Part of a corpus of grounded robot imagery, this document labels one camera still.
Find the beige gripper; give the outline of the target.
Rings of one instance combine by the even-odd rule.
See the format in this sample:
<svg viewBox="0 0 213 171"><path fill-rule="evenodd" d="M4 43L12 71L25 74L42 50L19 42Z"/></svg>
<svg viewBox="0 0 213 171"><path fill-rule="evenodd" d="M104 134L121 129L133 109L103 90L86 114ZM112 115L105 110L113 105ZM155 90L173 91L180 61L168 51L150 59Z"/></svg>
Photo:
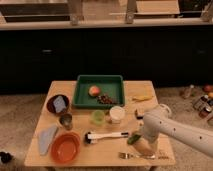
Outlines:
<svg viewBox="0 0 213 171"><path fill-rule="evenodd" d="M142 155L152 156L157 152L158 141L150 143L148 140L140 138L133 144L133 147Z"/></svg>

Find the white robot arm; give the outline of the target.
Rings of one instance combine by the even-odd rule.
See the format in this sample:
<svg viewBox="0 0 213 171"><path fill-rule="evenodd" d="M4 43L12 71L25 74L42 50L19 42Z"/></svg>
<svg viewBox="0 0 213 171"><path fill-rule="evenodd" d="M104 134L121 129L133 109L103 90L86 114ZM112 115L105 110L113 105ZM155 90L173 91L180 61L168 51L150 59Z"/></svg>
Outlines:
<svg viewBox="0 0 213 171"><path fill-rule="evenodd" d="M164 134L213 158L213 132L174 121L171 116L172 111L165 104L146 111L138 130L140 138L133 146L140 152L150 154L159 135Z"/></svg>

